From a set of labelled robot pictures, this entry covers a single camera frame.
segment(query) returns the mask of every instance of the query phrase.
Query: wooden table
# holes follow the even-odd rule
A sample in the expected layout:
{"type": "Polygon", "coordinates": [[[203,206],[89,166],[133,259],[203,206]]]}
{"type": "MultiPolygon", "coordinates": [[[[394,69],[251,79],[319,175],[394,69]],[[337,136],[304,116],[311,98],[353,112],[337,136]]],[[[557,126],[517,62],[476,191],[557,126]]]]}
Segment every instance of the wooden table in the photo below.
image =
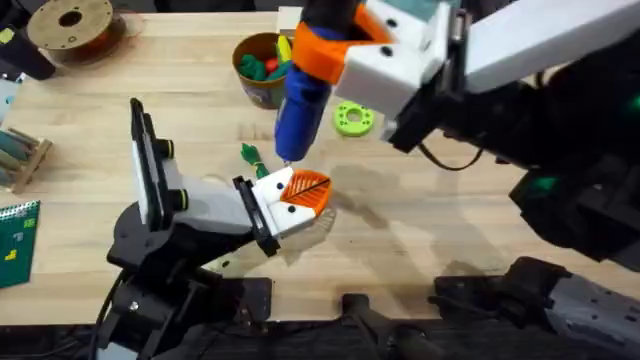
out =
{"type": "MultiPolygon", "coordinates": [[[[31,282],[0,290],[2,325],[95,320],[118,271],[105,260],[113,225],[135,199],[130,97],[144,102],[159,136],[175,141],[186,174],[227,183],[252,176],[241,142],[257,145],[271,169],[282,164],[272,150],[275,112],[251,105],[231,66],[234,46],[273,31],[275,13],[127,21],[141,33],[126,46],[97,66],[26,81],[6,120],[51,139],[54,148],[25,194],[0,196],[0,205],[42,200],[31,282]]],[[[426,302],[434,277],[502,274],[522,255],[640,298],[640,275],[551,246],[527,227],[507,198],[522,171],[486,155],[468,171],[445,172],[419,154],[395,151],[377,134],[341,138],[331,113],[297,164],[333,178],[331,208],[318,224],[283,241],[274,258],[252,244],[207,265],[228,276],[272,278],[273,319],[332,318],[346,292],[369,294],[388,316],[435,317],[426,302]]],[[[474,153],[438,135],[429,144],[450,164],[474,153]]]]}

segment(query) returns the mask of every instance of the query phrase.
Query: black cable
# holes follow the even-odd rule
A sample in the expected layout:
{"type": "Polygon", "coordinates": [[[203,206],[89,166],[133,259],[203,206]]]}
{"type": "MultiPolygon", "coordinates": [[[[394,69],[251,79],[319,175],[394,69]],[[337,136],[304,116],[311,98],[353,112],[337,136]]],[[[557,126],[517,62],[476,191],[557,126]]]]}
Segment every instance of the black cable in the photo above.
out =
{"type": "Polygon", "coordinates": [[[56,349],[53,349],[51,351],[47,351],[45,353],[41,353],[41,354],[14,354],[14,355],[0,355],[0,359],[11,359],[11,360],[21,360],[21,359],[39,359],[39,358],[46,358],[49,356],[53,356],[56,354],[59,354],[61,352],[64,352],[66,350],[69,350],[71,348],[73,348],[74,346],[80,344],[79,341],[72,341],[66,345],[60,346],[56,349]]]}
{"type": "Polygon", "coordinates": [[[95,360],[96,358],[96,352],[98,351],[97,349],[98,330],[100,326],[102,326],[102,321],[104,320],[104,317],[107,313],[107,309],[109,308],[109,304],[113,299],[113,295],[115,294],[116,289],[118,288],[118,285],[120,285],[120,283],[123,282],[126,277],[127,277],[127,273],[124,270],[120,271],[120,274],[118,274],[118,277],[113,282],[113,285],[111,286],[111,289],[107,294],[107,297],[104,299],[104,302],[102,303],[100,312],[98,312],[98,318],[96,319],[96,324],[91,330],[91,342],[89,343],[89,360],[95,360]]]}
{"type": "Polygon", "coordinates": [[[206,353],[209,352],[209,350],[211,350],[211,347],[216,343],[216,341],[218,341],[218,339],[220,338],[220,334],[222,333],[217,333],[216,335],[214,335],[211,340],[209,340],[209,342],[207,343],[207,345],[205,345],[204,348],[202,348],[202,350],[200,350],[200,352],[198,353],[198,355],[196,356],[196,360],[201,360],[202,357],[204,357],[204,355],[206,353]]]}
{"type": "Polygon", "coordinates": [[[476,153],[476,156],[474,156],[474,158],[471,160],[470,163],[468,163],[465,166],[462,167],[451,167],[448,165],[443,164],[440,160],[438,160],[438,158],[433,155],[433,153],[427,148],[427,146],[423,143],[418,144],[418,149],[422,152],[422,154],[424,154],[424,156],[429,159],[432,163],[434,163],[437,167],[444,169],[444,170],[448,170],[448,171],[462,171],[464,169],[467,169],[473,165],[475,165],[475,163],[478,162],[478,160],[480,160],[480,158],[482,157],[482,154],[484,153],[484,149],[478,149],[478,152],[476,153]]]}
{"type": "Polygon", "coordinates": [[[20,6],[22,8],[22,10],[28,12],[29,14],[31,14],[31,11],[27,10],[26,7],[24,7],[24,5],[22,5],[22,2],[20,0],[15,0],[16,4],[18,4],[18,6],[20,6]]]}

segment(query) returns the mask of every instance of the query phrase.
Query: wooden stand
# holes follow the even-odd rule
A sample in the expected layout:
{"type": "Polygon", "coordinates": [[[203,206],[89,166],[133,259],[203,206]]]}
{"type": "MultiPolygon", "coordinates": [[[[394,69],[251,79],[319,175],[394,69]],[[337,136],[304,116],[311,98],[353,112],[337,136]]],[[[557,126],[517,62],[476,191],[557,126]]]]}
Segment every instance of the wooden stand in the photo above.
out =
{"type": "Polygon", "coordinates": [[[22,162],[20,170],[14,175],[14,181],[11,186],[7,187],[7,191],[20,194],[24,191],[25,186],[31,182],[33,173],[45,159],[47,151],[49,151],[53,143],[47,139],[35,139],[13,128],[9,128],[6,133],[23,144],[29,145],[31,152],[28,160],[22,162]]]}

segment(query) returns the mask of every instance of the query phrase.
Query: green toy piece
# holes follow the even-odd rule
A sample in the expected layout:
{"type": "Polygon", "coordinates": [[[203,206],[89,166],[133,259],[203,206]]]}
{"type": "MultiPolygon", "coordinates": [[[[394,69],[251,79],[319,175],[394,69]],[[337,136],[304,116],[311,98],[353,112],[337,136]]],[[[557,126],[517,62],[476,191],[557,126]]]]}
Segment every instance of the green toy piece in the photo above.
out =
{"type": "Polygon", "coordinates": [[[278,79],[282,76],[287,75],[287,72],[289,71],[289,69],[291,68],[291,60],[281,64],[280,66],[278,66],[278,68],[276,69],[276,71],[272,72],[268,77],[266,81],[271,81],[271,80],[275,80],[278,79]]]}
{"type": "Polygon", "coordinates": [[[269,175],[269,170],[262,163],[260,158],[260,152],[258,148],[253,145],[242,144],[242,151],[240,152],[242,158],[256,169],[256,177],[261,179],[269,175]]]}
{"type": "Polygon", "coordinates": [[[373,129],[374,119],[375,116],[371,109],[352,101],[343,101],[333,114],[333,126],[341,135],[359,137],[366,135],[373,129]],[[359,121],[350,120],[349,115],[357,117],[359,121]]]}
{"type": "Polygon", "coordinates": [[[238,71],[242,76],[255,81],[264,81],[267,78],[267,69],[264,63],[253,55],[242,56],[238,71]]]}

